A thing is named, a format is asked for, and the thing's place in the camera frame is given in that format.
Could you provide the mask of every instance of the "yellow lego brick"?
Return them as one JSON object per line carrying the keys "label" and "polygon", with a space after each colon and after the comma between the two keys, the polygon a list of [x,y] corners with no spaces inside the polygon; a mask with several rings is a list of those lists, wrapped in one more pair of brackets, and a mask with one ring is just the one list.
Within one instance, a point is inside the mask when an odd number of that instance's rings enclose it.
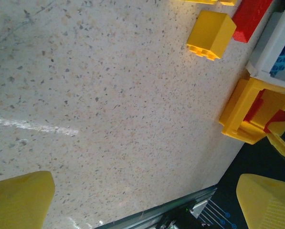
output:
{"label": "yellow lego brick", "polygon": [[215,4],[218,0],[183,0],[183,1],[189,1],[194,3],[203,3],[203,4]]}
{"label": "yellow lego brick", "polygon": [[225,6],[234,6],[237,0],[220,0],[220,3]]}
{"label": "yellow lego brick", "polygon": [[[245,122],[246,114],[264,89],[262,107],[250,122]],[[222,133],[255,144],[266,136],[264,126],[278,110],[285,110],[285,88],[254,78],[240,79],[220,117],[219,122],[224,126]]]}
{"label": "yellow lego brick", "polygon": [[187,40],[190,51],[209,60],[220,59],[236,25],[226,13],[202,10]]}

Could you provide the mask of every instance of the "terrazzo floor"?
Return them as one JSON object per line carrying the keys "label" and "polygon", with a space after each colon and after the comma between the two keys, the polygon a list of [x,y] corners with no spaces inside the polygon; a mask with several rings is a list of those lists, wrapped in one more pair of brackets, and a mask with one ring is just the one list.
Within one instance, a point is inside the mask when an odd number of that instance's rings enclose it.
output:
{"label": "terrazzo floor", "polygon": [[217,120],[273,7],[220,60],[185,44],[200,10],[237,6],[0,1],[0,180],[52,172],[45,229],[95,228],[220,180],[243,144]]}

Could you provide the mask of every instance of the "blue printed pattern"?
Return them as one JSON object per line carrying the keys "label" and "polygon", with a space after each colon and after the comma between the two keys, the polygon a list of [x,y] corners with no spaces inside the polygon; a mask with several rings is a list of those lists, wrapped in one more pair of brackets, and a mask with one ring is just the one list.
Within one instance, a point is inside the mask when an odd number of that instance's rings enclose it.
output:
{"label": "blue printed pattern", "polygon": [[225,212],[210,200],[204,210],[200,213],[198,219],[205,223],[217,224],[223,229],[237,229],[237,225],[231,223],[228,218],[230,218],[230,213]]}
{"label": "blue printed pattern", "polygon": [[278,72],[281,72],[285,69],[285,47],[282,49],[279,57],[277,58],[276,63],[272,67],[270,74],[271,77],[275,77]]}

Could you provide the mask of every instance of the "yellow plastic toy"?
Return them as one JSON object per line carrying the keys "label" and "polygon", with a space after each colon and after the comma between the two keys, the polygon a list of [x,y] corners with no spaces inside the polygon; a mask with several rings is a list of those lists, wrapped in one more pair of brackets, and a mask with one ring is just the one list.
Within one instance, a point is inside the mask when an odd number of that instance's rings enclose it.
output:
{"label": "yellow plastic toy", "polygon": [[285,132],[285,122],[270,123],[268,129],[271,131],[271,133],[266,134],[268,140],[285,157],[285,141],[281,138]]}
{"label": "yellow plastic toy", "polygon": [[236,193],[249,229],[285,229],[285,182],[242,174]]}
{"label": "yellow plastic toy", "polygon": [[202,10],[188,38],[190,51],[214,61],[220,59],[236,29],[226,13]]}
{"label": "yellow plastic toy", "polygon": [[220,3],[225,6],[234,6],[237,0],[220,0]]}
{"label": "yellow plastic toy", "polygon": [[41,229],[53,195],[48,171],[0,181],[0,229]]}
{"label": "yellow plastic toy", "polygon": [[[262,106],[249,122],[244,121],[261,91]],[[265,125],[278,110],[285,111],[285,88],[251,77],[240,79],[219,119],[222,133],[253,145],[266,136]]]}
{"label": "yellow plastic toy", "polygon": [[[218,0],[183,0],[183,1],[214,5]],[[225,6],[234,6],[237,0],[220,0],[220,2],[222,5]]]}
{"label": "yellow plastic toy", "polygon": [[215,4],[218,0],[183,0],[183,1],[189,1],[194,3],[203,3],[203,4]]}

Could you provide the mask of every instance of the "red lego brick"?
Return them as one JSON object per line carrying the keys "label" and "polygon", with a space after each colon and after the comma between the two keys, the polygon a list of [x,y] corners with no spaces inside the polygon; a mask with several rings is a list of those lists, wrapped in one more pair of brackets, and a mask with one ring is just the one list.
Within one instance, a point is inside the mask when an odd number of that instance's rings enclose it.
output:
{"label": "red lego brick", "polygon": [[270,133],[271,131],[268,129],[268,125],[272,122],[285,122],[285,111],[278,110],[276,114],[268,121],[268,123],[264,127],[264,132]]}
{"label": "red lego brick", "polygon": [[260,108],[264,102],[264,100],[261,98],[264,92],[265,92],[265,89],[258,93],[255,101],[253,102],[251,108],[247,112],[243,121],[250,122],[253,119],[253,117],[255,116],[255,114],[260,110]]}
{"label": "red lego brick", "polygon": [[247,43],[273,0],[242,0],[232,20],[237,25],[233,38]]}

